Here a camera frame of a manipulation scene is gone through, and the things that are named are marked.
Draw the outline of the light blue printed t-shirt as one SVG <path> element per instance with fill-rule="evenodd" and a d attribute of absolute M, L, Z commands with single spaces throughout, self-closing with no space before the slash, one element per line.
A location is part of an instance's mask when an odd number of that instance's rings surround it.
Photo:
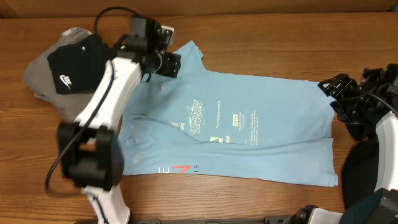
<path fill-rule="evenodd" d="M 315 82 L 212 72 L 189 42 L 177 78 L 146 75 L 123 113 L 124 174 L 334 187 L 334 112 Z"/>

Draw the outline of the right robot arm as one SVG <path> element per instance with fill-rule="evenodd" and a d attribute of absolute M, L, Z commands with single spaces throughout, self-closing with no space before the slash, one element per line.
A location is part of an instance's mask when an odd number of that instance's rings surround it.
<path fill-rule="evenodd" d="M 318 87 L 358 142 L 342 170 L 345 212 L 306 205 L 276 223 L 397 223 L 397 64 L 364 68 L 357 83 L 341 73 Z"/>

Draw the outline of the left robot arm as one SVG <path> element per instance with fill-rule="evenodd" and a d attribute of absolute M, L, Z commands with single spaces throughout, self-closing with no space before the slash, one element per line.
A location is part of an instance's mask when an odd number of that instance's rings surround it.
<path fill-rule="evenodd" d="M 74 122 L 58 126 L 60 152 L 54 164 L 88 197 L 97 223 L 133 222 L 119 184 L 124 170 L 119 120 L 144 74 L 175 78 L 180 60 L 179 54 L 165 50 L 147 53 L 122 46 L 107 60 L 103 79 L 85 109 Z"/>

